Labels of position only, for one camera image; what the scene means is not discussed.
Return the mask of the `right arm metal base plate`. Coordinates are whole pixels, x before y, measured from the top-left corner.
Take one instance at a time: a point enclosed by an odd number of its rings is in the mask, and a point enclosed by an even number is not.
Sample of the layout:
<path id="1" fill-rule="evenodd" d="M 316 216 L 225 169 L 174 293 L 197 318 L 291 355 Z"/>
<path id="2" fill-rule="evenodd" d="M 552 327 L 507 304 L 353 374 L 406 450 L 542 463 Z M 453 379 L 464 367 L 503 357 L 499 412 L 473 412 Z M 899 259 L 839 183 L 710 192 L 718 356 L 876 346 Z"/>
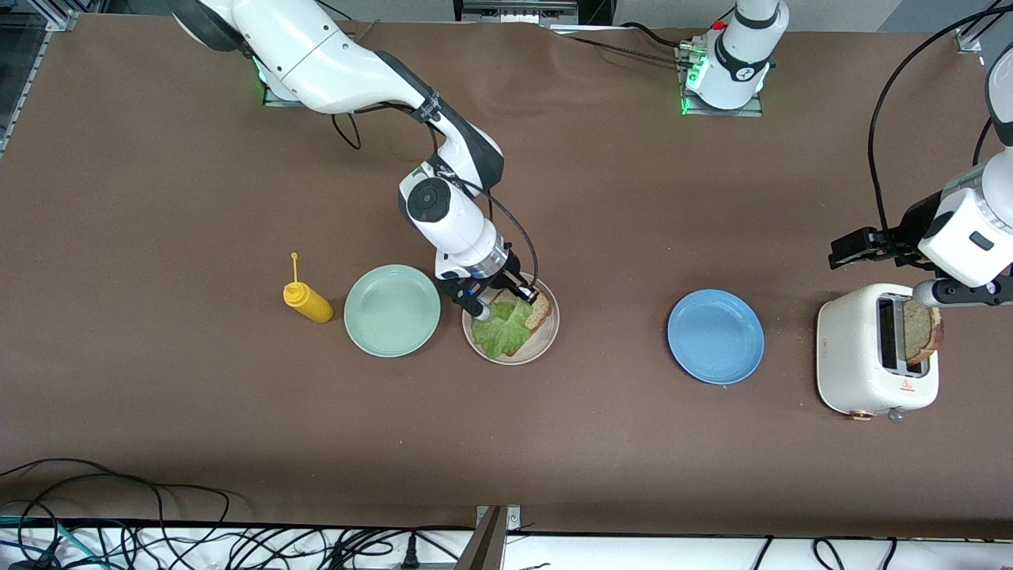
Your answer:
<path id="1" fill-rule="evenodd" d="M 274 108 L 304 108 L 306 105 L 299 100 L 288 88 L 278 81 L 263 81 L 264 107 Z"/>

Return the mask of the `white toaster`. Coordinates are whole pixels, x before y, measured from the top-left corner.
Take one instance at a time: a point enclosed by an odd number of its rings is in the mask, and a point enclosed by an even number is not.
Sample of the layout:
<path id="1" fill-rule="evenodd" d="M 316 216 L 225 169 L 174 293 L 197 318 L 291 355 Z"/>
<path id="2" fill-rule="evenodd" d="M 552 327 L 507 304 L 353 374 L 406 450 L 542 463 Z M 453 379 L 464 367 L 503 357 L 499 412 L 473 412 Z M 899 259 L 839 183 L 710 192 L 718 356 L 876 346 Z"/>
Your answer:
<path id="1" fill-rule="evenodd" d="M 915 367 L 905 361 L 902 303 L 912 288 L 893 283 L 861 287 L 819 313 L 815 381 L 835 412 L 853 420 L 887 417 L 933 404 L 939 393 L 939 350 Z"/>

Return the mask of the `aluminium frame profile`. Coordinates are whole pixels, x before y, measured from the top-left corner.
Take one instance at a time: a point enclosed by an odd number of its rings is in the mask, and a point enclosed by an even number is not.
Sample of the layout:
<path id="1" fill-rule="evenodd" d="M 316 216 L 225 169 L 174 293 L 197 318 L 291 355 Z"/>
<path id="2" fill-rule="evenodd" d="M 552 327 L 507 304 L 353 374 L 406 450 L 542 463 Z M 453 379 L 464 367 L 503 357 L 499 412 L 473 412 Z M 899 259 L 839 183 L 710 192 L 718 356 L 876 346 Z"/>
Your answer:
<path id="1" fill-rule="evenodd" d="M 104 11 L 106 0 L 0 0 L 0 16 L 34 17 L 47 32 L 73 28 L 76 18 Z"/>

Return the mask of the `blue plate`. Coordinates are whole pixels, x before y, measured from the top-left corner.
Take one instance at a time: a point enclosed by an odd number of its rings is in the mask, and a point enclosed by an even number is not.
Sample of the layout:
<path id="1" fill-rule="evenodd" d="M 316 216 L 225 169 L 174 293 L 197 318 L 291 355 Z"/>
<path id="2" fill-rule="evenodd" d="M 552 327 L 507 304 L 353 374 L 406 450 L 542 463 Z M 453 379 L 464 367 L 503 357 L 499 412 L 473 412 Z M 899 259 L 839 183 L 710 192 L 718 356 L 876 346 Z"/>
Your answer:
<path id="1" fill-rule="evenodd" d="M 705 385 L 739 383 L 764 357 L 759 317 L 737 295 L 720 289 L 696 290 L 674 303 L 666 342 L 674 361 Z"/>

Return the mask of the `grey metal bracket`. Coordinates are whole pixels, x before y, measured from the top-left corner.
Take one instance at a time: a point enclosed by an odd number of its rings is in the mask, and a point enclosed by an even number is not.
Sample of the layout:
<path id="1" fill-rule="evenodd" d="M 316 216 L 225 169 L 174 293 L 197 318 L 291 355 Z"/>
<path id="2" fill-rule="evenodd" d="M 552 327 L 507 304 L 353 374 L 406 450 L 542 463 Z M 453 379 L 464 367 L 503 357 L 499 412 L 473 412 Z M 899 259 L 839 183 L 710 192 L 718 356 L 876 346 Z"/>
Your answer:
<path id="1" fill-rule="evenodd" d="M 503 570 L 506 535 L 521 527 L 521 506 L 482 505 L 476 527 L 453 570 Z"/>

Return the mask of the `brown bread slice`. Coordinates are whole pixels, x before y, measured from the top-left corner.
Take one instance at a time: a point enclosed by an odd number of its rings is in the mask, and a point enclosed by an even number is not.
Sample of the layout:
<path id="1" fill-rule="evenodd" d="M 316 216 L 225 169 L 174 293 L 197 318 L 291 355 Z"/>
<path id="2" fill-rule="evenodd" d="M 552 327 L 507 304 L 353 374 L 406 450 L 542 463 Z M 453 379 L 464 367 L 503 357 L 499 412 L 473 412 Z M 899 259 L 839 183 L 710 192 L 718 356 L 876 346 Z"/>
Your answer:
<path id="1" fill-rule="evenodd" d="M 915 367 L 929 359 L 941 347 L 944 338 L 942 314 L 938 307 L 923 306 L 915 300 L 902 303 L 905 361 Z"/>
<path id="2" fill-rule="evenodd" d="M 534 335 L 534 333 L 538 331 L 538 329 L 541 328 L 543 324 L 545 324 L 545 322 L 548 320 L 548 317 L 550 317 L 550 314 L 552 314 L 551 299 L 549 298 L 547 293 L 544 292 L 542 288 L 538 287 L 538 290 L 539 292 L 541 292 L 541 294 L 540 298 L 537 300 L 534 306 L 529 306 L 529 304 L 525 302 L 519 302 L 517 304 L 517 306 L 529 307 L 528 318 L 527 321 L 525 321 L 525 327 L 528 329 L 530 333 L 532 333 L 532 335 Z M 501 318 L 504 318 L 504 320 L 506 320 L 506 318 L 509 317 L 509 311 L 506 311 L 506 308 L 499 308 L 499 295 L 496 295 L 495 298 L 492 299 L 491 307 L 493 308 L 493 313 L 495 315 L 499 315 Z"/>

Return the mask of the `mint green plate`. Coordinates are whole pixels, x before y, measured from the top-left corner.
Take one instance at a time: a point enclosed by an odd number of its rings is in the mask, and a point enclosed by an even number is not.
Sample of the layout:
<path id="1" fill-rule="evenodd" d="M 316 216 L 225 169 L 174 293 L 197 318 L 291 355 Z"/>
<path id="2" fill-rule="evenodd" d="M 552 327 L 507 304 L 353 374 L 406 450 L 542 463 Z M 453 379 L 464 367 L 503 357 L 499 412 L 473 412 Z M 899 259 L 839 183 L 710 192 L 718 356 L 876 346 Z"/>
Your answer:
<path id="1" fill-rule="evenodd" d="M 406 264 L 385 264 L 352 284 L 343 323 L 362 352 L 397 358 L 428 341 L 441 312 L 440 294 L 426 274 Z"/>

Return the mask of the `black metal frame unit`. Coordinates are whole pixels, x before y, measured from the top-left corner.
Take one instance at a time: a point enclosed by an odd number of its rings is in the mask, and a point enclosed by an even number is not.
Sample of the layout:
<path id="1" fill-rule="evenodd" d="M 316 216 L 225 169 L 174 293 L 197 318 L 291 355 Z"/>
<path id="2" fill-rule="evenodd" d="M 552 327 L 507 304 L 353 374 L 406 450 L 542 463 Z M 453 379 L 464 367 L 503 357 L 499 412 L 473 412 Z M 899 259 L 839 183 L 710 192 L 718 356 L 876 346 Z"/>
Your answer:
<path id="1" fill-rule="evenodd" d="M 457 21 L 578 25 L 578 0 L 451 0 Z"/>

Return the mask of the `yellow mustard squeeze bottle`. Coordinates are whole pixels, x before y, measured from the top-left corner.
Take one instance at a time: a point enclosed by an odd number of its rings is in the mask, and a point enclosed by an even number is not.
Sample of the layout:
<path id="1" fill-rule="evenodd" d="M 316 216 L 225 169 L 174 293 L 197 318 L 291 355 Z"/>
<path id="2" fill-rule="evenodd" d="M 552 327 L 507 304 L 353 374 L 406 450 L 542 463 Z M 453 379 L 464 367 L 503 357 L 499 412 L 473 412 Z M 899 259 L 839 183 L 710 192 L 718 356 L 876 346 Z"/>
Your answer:
<path id="1" fill-rule="evenodd" d="M 332 304 L 312 287 L 300 280 L 298 254 L 292 252 L 290 259 L 292 260 L 293 277 L 292 281 L 283 286 L 283 301 L 297 313 L 317 322 L 317 324 L 331 321 L 334 314 Z"/>

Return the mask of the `green lettuce leaf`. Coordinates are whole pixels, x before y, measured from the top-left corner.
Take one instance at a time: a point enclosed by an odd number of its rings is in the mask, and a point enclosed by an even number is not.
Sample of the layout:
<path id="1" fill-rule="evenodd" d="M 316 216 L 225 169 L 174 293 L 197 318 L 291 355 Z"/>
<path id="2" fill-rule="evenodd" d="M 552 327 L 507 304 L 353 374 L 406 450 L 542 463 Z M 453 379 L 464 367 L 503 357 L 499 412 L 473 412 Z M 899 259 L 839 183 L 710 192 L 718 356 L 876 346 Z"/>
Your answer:
<path id="1" fill-rule="evenodd" d="M 516 353 L 532 335 L 527 321 L 533 313 L 534 307 L 527 302 L 493 302 L 488 320 L 472 321 L 475 344 L 489 359 Z"/>

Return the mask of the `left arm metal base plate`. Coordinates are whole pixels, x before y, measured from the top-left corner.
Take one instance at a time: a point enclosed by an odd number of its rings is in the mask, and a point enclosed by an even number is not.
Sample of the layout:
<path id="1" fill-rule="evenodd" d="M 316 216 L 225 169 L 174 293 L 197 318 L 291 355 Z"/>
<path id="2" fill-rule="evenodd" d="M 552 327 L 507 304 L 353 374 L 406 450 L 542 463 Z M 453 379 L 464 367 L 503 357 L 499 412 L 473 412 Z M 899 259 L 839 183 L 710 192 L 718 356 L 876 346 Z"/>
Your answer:
<path id="1" fill-rule="evenodd" d="M 725 116 L 725 118 L 760 118 L 763 115 L 760 91 L 770 65 L 756 72 L 745 68 L 748 80 L 741 81 L 714 62 L 705 44 L 680 42 L 674 50 L 677 61 L 684 63 L 679 71 L 681 114 L 684 116 Z"/>

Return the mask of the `beige plate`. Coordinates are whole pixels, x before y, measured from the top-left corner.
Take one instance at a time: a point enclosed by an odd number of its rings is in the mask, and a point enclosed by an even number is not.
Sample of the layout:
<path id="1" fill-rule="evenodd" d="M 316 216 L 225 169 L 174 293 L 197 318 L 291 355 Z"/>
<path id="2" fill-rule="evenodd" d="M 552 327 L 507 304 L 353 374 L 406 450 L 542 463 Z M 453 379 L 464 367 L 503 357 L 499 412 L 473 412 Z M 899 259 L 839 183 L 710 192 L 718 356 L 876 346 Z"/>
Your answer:
<path id="1" fill-rule="evenodd" d="M 480 357 L 496 364 L 517 367 L 534 361 L 545 354 L 551 347 L 560 330 L 560 306 L 558 306 L 555 295 L 547 284 L 544 284 L 541 279 L 535 280 L 535 288 L 539 291 L 538 298 L 546 299 L 550 310 L 547 317 L 542 321 L 542 324 L 539 325 L 539 328 L 535 332 L 532 332 L 532 336 L 528 339 L 528 342 L 525 342 L 525 345 L 522 345 L 518 349 L 518 352 L 513 355 L 503 354 L 496 358 L 488 357 L 484 352 L 484 348 L 478 345 L 473 335 L 472 324 L 474 318 L 469 313 L 466 313 L 466 311 L 462 311 L 461 325 L 465 338 Z"/>

